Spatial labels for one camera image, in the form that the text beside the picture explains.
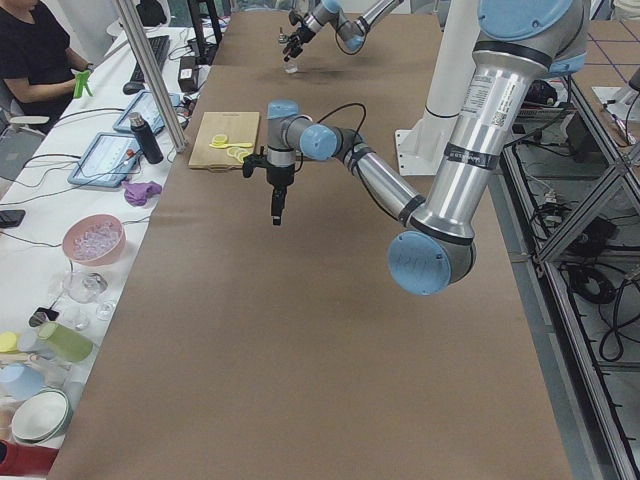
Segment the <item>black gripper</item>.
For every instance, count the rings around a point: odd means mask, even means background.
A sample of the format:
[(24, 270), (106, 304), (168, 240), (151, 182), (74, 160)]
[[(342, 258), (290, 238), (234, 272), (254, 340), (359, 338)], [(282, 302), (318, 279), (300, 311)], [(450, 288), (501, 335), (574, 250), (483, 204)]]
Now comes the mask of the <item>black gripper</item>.
[(315, 32), (309, 26), (313, 20), (310, 14), (301, 15), (297, 12), (288, 14), (289, 22), (296, 30), (289, 36), (289, 42), (285, 45), (282, 54), (285, 62), (295, 60), (303, 51), (302, 45), (309, 43), (315, 36)]
[(295, 164), (287, 166), (267, 165), (266, 179), (273, 187), (271, 197), (271, 219), (274, 226), (280, 226), (286, 204), (287, 190), (294, 183)]

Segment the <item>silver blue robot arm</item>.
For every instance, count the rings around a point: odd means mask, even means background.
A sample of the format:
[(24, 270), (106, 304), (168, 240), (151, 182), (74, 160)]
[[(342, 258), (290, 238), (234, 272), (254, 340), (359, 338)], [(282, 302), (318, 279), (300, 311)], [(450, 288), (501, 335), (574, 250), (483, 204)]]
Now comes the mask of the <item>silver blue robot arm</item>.
[(358, 131), (325, 126), (292, 100), (268, 105), (267, 179), (280, 224), (298, 154), (339, 159), (389, 216), (405, 226), (388, 250), (394, 280), (431, 295), (462, 279), (475, 261), (471, 220), (531, 84), (579, 70), (586, 56), (586, 1), (482, 1), (475, 70), (432, 188), (423, 196)]
[(288, 19), (292, 26), (296, 26), (296, 30), (286, 35), (282, 50), (283, 60), (288, 62), (296, 59), (303, 52), (303, 47), (326, 25), (333, 28), (339, 49), (346, 55), (356, 55), (364, 46), (373, 27), (402, 3), (402, 0), (377, 1), (355, 20), (346, 16), (339, 1), (318, 1), (304, 15), (292, 9), (288, 13)]

